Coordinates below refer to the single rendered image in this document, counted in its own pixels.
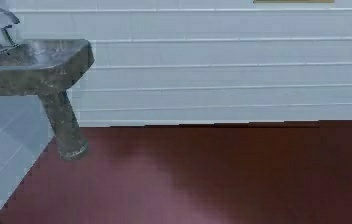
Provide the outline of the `grey stone pedestal sink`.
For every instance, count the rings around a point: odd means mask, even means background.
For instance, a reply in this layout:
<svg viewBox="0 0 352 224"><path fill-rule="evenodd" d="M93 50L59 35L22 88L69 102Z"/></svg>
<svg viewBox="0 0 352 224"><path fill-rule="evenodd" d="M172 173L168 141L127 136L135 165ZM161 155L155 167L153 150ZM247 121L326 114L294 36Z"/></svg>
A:
<svg viewBox="0 0 352 224"><path fill-rule="evenodd" d="M77 160L89 149L67 90L94 62L86 39L26 39L0 52L0 96L39 98L63 160Z"/></svg>

